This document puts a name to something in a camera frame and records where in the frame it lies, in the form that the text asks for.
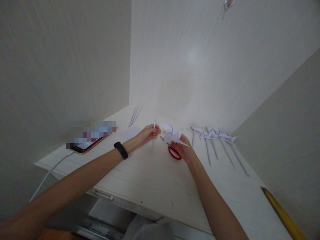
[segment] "table drawer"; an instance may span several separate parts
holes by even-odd
[[[118,207],[121,207],[121,208],[127,209],[131,212],[137,213],[137,214],[139,214],[145,218],[148,218],[152,221],[156,221],[162,217],[162,215],[160,215],[159,213],[156,213],[152,210],[149,210],[145,207],[139,206],[135,203],[129,202],[129,201],[124,200],[122,198],[113,196],[112,194],[107,193],[105,191],[101,191],[100,189],[99,190],[95,189],[94,187],[91,188],[87,193],[90,195],[93,195],[95,197],[104,199],[112,204],[117,205]]]

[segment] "charging cable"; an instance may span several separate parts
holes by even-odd
[[[32,196],[32,198],[30,199],[29,202],[31,202],[31,201],[34,199],[34,197],[37,195],[39,189],[41,188],[42,184],[44,183],[44,180],[46,180],[47,176],[51,173],[51,171],[52,171],[56,166],[58,166],[63,160],[65,160],[67,157],[71,156],[72,154],[74,154],[74,152],[72,152],[72,153],[70,153],[69,155],[67,155],[67,156],[65,156],[64,158],[62,158],[56,165],[54,165],[54,166],[50,169],[50,171],[49,171],[49,172],[46,174],[46,176],[43,178],[43,180],[42,180],[42,182],[40,183],[38,189],[36,190],[36,192],[34,193],[34,195]]]

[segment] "drawer handle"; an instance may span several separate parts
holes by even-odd
[[[97,190],[94,190],[94,194],[99,195],[99,196],[101,196],[101,197],[103,197],[103,198],[106,198],[106,199],[108,199],[108,200],[110,200],[110,201],[113,200],[113,196],[112,196],[112,195],[111,195],[111,196],[108,196],[108,195],[105,195],[105,194],[103,194],[103,193],[98,192]]]

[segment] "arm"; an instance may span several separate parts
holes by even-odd
[[[171,142],[171,144],[177,149],[189,167],[215,238],[217,240],[248,239],[239,221],[211,182],[189,140],[185,135],[182,135],[180,140],[190,147],[174,142]]]
[[[159,126],[153,128],[150,124],[123,147],[130,154],[159,133]],[[88,191],[121,161],[121,154],[113,149],[70,173],[4,223],[0,227],[0,238],[34,239],[52,216]]]

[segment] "white wall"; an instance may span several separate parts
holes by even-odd
[[[319,46],[318,1],[133,0],[130,104],[234,131]]]
[[[103,120],[129,104],[131,1],[8,1],[0,11],[7,219],[41,182],[33,163],[65,142],[66,122]]]
[[[309,237],[320,238],[320,48],[236,131],[248,163]]]

